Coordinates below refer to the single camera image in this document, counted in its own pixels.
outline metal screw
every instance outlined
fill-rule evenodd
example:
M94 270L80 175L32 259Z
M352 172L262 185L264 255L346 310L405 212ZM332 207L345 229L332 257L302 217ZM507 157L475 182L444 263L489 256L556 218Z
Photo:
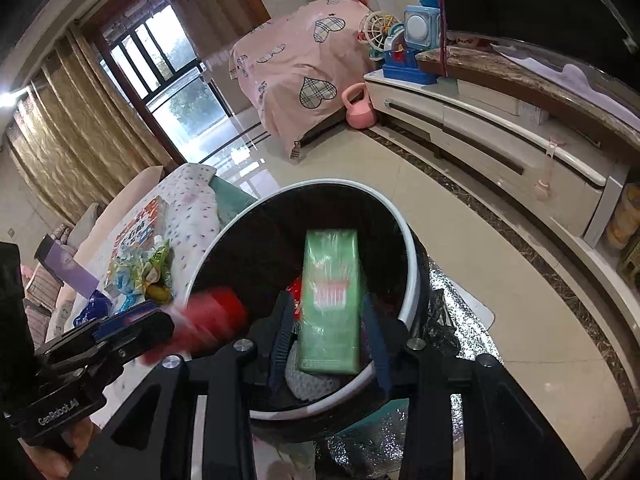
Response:
M478 361L482 366L486 366L487 368L491 368L498 364L498 359L496 359L491 354L480 354L476 357L476 361Z
M180 365L180 356L177 355L168 355L164 359L162 359L162 366L165 368L177 368Z
M420 339L419 337L412 337L406 342L406 345L411 350L422 350L425 346L427 346L427 343L424 342L424 339Z
M234 348L239 352L247 352L248 350L251 350L251 348L253 347L254 347L254 342L246 338L238 339L238 341L234 343Z

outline sliding glass door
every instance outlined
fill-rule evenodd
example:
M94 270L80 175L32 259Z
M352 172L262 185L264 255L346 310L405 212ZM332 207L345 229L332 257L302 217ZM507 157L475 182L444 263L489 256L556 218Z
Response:
M200 79L203 66L171 5L111 43L111 55L184 158L198 162L191 160L200 156L193 149L198 138L228 112L215 88Z

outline pink cloth cover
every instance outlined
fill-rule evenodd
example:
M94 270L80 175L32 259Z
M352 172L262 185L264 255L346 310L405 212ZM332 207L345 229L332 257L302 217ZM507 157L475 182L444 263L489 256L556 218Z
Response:
M290 156L300 154L307 131L342 108L344 89L373 69L368 45L357 40L368 12L352 0L318 0L263 23L233 47L231 78Z

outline human hand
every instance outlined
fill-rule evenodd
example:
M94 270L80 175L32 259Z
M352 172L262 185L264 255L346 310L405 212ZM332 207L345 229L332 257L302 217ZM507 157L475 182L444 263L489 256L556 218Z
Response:
M87 417L77 422L68 432L73 442L74 453L79 457L85 452L92 438L100 433L100 429ZM72 463L59 453L45 447L27 446L22 439L20 444L47 480L65 479L71 473Z

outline kettlebell handle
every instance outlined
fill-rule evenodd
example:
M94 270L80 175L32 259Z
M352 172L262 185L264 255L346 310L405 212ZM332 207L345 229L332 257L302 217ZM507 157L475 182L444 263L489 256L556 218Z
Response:
M369 90L367 90L366 83L356 83L342 92L342 102L347 107L347 111L353 108L353 105L351 104L351 97L356 94L356 91L360 92L362 90L364 90L362 100L366 101L369 99Z

